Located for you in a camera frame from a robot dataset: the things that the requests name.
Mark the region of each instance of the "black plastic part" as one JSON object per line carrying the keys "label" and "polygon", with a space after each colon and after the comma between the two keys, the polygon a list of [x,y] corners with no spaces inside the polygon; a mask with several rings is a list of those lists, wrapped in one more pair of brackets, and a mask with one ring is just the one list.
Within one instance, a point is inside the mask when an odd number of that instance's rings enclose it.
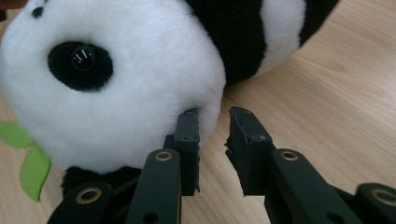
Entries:
{"label": "black plastic part", "polygon": [[366,223],[396,223],[396,189],[381,184],[362,184],[355,196],[359,214]]}
{"label": "black plastic part", "polygon": [[293,216],[293,223],[362,223],[301,153],[278,149],[272,161],[271,173]]}
{"label": "black plastic part", "polygon": [[49,224],[112,223],[112,188],[103,182],[83,184],[71,190],[49,218]]}
{"label": "black plastic part", "polygon": [[230,137],[226,155],[238,173],[245,195],[265,195],[271,181],[265,158],[276,149],[273,140],[250,111],[230,109]]}
{"label": "black plastic part", "polygon": [[199,141],[198,110],[189,110],[179,115],[173,148],[181,158],[181,192],[183,196],[193,196],[196,189],[200,190]]}
{"label": "black plastic part", "polygon": [[180,223],[180,206],[179,154],[173,149],[151,152],[125,223]]}
{"label": "black plastic part", "polygon": [[6,21],[7,20],[7,12],[3,9],[0,9],[0,21]]}

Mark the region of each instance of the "bamboo leaf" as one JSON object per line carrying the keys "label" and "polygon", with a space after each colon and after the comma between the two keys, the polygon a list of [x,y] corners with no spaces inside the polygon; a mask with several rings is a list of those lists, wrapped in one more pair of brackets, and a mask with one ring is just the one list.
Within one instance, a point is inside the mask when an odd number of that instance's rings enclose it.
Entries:
{"label": "bamboo leaf", "polygon": [[40,201],[41,190],[50,171],[50,158],[37,145],[26,155],[20,172],[21,186],[35,201]]}

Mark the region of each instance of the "panda eye patch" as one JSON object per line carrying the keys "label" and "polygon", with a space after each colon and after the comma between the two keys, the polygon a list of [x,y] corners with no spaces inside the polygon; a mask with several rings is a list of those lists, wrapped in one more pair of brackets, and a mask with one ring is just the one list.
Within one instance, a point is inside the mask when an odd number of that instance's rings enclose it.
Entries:
{"label": "panda eye patch", "polygon": [[80,42],[67,42],[53,48],[48,65],[59,81],[76,91],[100,91],[113,75],[108,52]]}

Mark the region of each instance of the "wood grain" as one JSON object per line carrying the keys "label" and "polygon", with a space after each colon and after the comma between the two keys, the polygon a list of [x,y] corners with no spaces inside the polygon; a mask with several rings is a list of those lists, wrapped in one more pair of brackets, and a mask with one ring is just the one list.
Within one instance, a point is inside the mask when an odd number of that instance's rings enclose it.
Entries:
{"label": "wood grain", "polygon": [[[330,184],[351,193],[366,182],[396,188],[395,24],[394,0],[342,1],[286,62],[226,88],[201,150],[202,192],[183,198],[182,223],[269,223],[263,197],[243,197],[224,155],[233,105],[255,113],[277,147],[303,153]],[[2,96],[0,120],[13,120]],[[0,223],[45,223],[62,199],[62,172],[52,169],[34,203],[19,184],[25,151],[0,143],[0,153]]]}

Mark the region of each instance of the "table surface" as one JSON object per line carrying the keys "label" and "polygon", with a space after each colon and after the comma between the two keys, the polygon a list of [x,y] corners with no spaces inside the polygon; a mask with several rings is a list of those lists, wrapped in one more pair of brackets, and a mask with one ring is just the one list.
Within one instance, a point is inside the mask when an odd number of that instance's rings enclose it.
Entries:
{"label": "table surface", "polygon": [[[201,149],[202,192],[183,198],[182,223],[269,223],[263,197],[243,196],[224,155],[234,105],[252,111],[277,147],[303,153],[330,184],[350,193],[367,182],[396,188],[395,37],[394,0],[342,1],[287,61],[227,87],[217,129]],[[1,95],[0,120],[14,120]],[[63,173],[51,169],[35,203],[19,184],[26,150],[0,143],[0,153],[0,223],[46,223],[62,199]]]}

